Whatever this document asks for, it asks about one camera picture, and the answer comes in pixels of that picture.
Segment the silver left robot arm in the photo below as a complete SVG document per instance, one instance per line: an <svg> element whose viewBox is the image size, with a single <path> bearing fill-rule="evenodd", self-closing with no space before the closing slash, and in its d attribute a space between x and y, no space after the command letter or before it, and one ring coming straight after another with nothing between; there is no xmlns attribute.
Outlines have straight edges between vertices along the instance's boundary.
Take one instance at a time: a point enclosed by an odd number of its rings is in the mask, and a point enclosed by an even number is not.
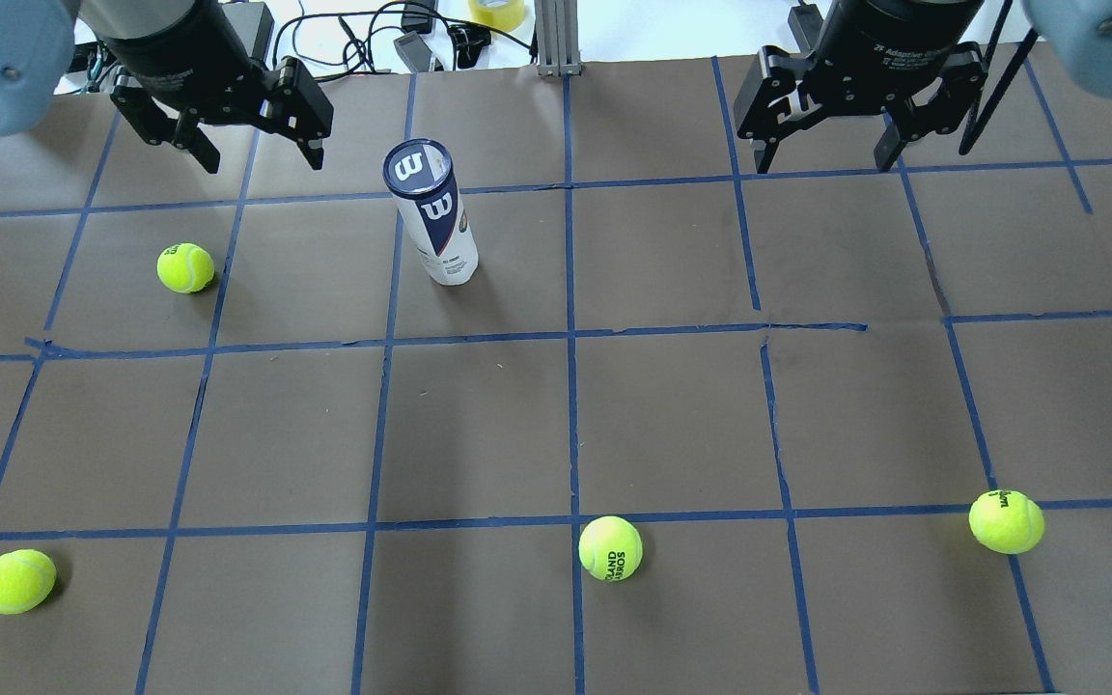
<svg viewBox="0 0 1112 695"><path fill-rule="evenodd" d="M299 59L265 64L269 19L244 37L216 1L0 1L0 137L42 122L83 22L118 61L111 101L146 143L216 173L205 127L247 125L292 141L321 170L334 106Z"/></svg>

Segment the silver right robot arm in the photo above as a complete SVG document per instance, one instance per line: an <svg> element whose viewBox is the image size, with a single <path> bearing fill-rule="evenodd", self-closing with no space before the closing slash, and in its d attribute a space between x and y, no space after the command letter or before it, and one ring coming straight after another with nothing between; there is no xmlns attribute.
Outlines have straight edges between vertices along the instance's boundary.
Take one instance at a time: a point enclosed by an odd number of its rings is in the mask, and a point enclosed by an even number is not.
<svg viewBox="0 0 1112 695"><path fill-rule="evenodd" d="M986 44L966 38L980 1L798 3L798 51L764 44L733 105L737 138L766 173L785 138L825 120L886 115L874 160L887 172L909 143L960 133L970 153L1037 42L1082 91L1112 98L1112 1L1023 1L1027 32L1000 73L994 53L1014 4L1005 1Z"/></svg>

